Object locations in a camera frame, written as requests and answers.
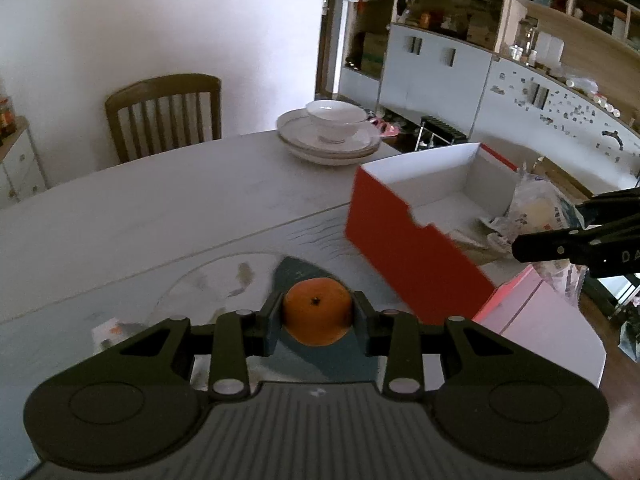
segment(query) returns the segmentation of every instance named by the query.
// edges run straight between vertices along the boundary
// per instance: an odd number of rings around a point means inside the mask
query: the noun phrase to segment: stack of plates
[[[324,166],[361,164],[380,146],[380,133],[368,121],[339,144],[322,140],[324,127],[313,122],[305,109],[281,115],[277,126],[280,140],[293,155]]]

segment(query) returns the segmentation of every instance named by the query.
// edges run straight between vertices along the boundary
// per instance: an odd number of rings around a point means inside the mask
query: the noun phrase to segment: cabinet
[[[378,102],[380,81],[362,72],[343,67],[340,73],[340,87],[338,93],[357,104],[375,110]]]
[[[461,41],[393,25],[380,104],[414,123],[430,115],[468,135],[491,58]]]
[[[18,203],[18,197],[11,183],[9,183],[4,168],[0,167],[0,209],[9,207],[15,203]]]
[[[47,189],[36,160],[28,123],[16,119],[17,130],[0,146],[0,209]]]
[[[593,102],[536,70],[494,60],[470,140],[513,164],[547,156],[591,192],[634,187],[640,139]]]

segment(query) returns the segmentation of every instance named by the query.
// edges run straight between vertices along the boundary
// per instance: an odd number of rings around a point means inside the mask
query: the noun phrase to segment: drawer
[[[14,189],[9,183],[9,179],[6,177],[6,173],[0,168],[0,209],[9,207],[18,202],[18,197],[15,194]]]
[[[42,173],[40,172],[40,167],[34,160],[29,168],[29,171],[27,172],[26,177],[18,188],[18,199],[26,200],[30,196],[42,193],[46,189],[47,188],[44,184]]]
[[[34,159],[35,155],[31,147],[29,134],[24,132],[18,140],[15,141],[15,144],[11,147],[2,162],[9,181],[14,184],[14,187],[17,188],[20,186]]]

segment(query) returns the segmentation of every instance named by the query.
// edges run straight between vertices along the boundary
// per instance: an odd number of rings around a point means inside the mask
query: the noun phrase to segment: jar
[[[0,97],[0,136],[7,137],[15,133],[14,107],[9,97]]]
[[[538,33],[538,20],[535,18],[526,17],[520,20],[518,24],[518,35],[516,38],[516,45],[522,47],[522,53],[524,56],[529,57],[530,52],[533,49],[533,45],[536,42],[536,35]]]

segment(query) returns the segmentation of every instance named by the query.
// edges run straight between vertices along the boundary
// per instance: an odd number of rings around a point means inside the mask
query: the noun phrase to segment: orange
[[[287,332],[303,345],[330,345],[353,323],[351,295],[331,278],[298,282],[284,297],[282,319]]]

